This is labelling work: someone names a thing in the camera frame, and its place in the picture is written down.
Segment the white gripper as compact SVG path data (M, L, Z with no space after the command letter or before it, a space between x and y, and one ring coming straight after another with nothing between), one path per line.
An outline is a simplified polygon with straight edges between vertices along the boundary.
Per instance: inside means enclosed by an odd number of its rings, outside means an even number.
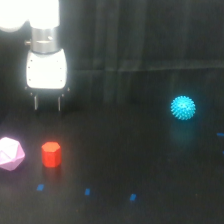
M62 92L66 89L68 68L63 49L53 54L28 52L26 61L26 87L32 93L42 91ZM57 99L61 112L61 97ZM34 110L38 110L38 95L34 96Z

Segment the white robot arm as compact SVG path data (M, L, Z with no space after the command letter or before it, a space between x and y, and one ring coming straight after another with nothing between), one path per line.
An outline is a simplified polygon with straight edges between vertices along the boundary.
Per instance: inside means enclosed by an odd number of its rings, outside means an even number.
M26 60L26 87L38 110L41 90L58 91L58 110L62 110L67 84L67 61L59 42L60 0L0 0L0 30L13 33L28 22L31 39Z

